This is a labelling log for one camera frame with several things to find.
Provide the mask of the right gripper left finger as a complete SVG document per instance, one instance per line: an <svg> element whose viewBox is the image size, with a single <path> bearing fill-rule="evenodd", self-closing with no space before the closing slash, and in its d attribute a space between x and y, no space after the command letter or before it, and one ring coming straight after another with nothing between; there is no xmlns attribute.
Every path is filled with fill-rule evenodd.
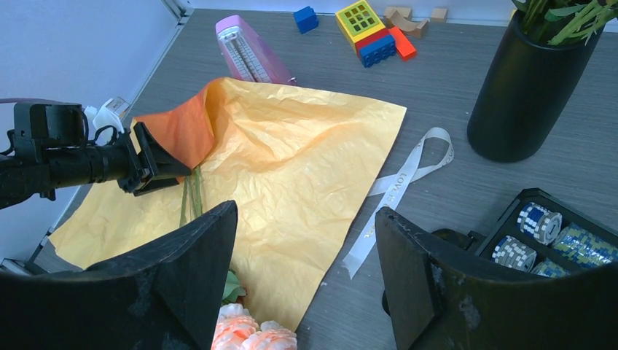
<svg viewBox="0 0 618 350"><path fill-rule="evenodd" d="M238 207L83 271L1 274L3 349L209 349L230 266Z"/></svg>

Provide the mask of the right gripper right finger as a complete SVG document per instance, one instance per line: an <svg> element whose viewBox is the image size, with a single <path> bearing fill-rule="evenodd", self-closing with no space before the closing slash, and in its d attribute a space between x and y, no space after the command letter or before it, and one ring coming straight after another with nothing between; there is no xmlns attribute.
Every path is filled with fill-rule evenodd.
<svg viewBox="0 0 618 350"><path fill-rule="evenodd" d="M394 210L375 216L398 349L615 349L617 264L547 278L478 257Z"/></svg>

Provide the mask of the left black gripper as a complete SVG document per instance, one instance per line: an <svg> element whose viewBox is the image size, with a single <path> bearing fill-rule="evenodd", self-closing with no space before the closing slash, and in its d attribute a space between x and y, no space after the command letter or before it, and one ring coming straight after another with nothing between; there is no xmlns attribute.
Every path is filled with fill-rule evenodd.
<svg viewBox="0 0 618 350"><path fill-rule="evenodd" d="M20 101L13 106L12 192L53 193L58 188L117 181L135 196L179 184L192 169L166 151L143 122L130 131L108 125L112 140L98 145L88 138L79 104Z"/></svg>

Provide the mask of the orange flower bouquet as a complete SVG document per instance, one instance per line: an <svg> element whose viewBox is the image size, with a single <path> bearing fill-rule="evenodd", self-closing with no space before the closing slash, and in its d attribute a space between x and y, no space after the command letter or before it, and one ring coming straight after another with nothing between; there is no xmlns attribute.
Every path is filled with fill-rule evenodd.
<svg viewBox="0 0 618 350"><path fill-rule="evenodd" d="M179 225L204 213L201 171L197 167L184 180ZM216 322L212 349L297 349L297 335L274 320L261 324L243 305L246 289L229 269Z"/></svg>

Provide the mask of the orange yellow wrapping paper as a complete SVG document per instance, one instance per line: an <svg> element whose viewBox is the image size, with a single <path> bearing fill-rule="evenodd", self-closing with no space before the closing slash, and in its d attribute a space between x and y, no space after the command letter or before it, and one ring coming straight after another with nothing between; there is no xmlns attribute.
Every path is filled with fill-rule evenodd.
<svg viewBox="0 0 618 350"><path fill-rule="evenodd" d="M291 85L215 79L141 115L198 166L201 203L234 200L232 269L259 321L299 326L396 140L404 106Z"/></svg>

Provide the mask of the cream printed ribbon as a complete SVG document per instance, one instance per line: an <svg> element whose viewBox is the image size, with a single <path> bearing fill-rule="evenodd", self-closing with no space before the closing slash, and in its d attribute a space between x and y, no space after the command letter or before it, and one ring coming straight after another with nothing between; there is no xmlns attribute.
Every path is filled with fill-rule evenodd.
<svg viewBox="0 0 618 350"><path fill-rule="evenodd" d="M432 166L421 167L423 148L429 139L445 141L447 149L438 163ZM453 158L454 148L450 134L443 128L433 127L415 145L396 174L383 176L374 181L368 196L379 195L380 201L364 224L353 246L343 258L343 267L347 270L350 279L356 275L376 243L375 215L379 209L385 206L390 209L396 209L410 183L448 165L453 161Z"/></svg>

